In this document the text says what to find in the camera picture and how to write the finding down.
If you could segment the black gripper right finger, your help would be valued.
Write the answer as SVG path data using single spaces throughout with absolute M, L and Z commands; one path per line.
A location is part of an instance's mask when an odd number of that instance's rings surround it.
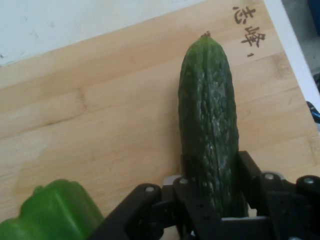
M 295 183 L 280 173 L 261 171 L 247 151 L 238 152 L 240 189 L 259 217 L 265 217 L 272 240 L 320 238 L 320 178 L 299 177 Z

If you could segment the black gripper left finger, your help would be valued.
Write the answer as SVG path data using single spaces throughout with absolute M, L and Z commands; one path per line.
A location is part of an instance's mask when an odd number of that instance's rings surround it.
M 159 240 L 174 227 L 181 240 L 219 240 L 222 221 L 197 187 L 199 161 L 181 155 L 172 183 L 138 185 L 90 235 L 91 240 Z

